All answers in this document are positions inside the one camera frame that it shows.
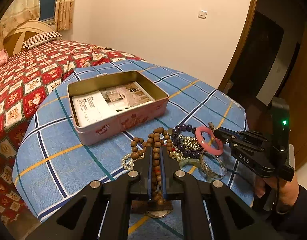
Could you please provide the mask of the right hand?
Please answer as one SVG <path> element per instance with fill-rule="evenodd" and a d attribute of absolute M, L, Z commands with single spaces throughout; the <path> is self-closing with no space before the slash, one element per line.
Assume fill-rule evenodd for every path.
<path fill-rule="evenodd" d="M 283 179 L 278 181 L 277 177 L 261 178 L 256 176 L 254 193 L 258 198 L 264 196 L 266 185 L 270 186 L 279 194 L 276 211 L 278 213 L 287 213 L 298 198 L 299 185 L 297 174 L 294 174 L 292 181 L 286 181 Z"/>

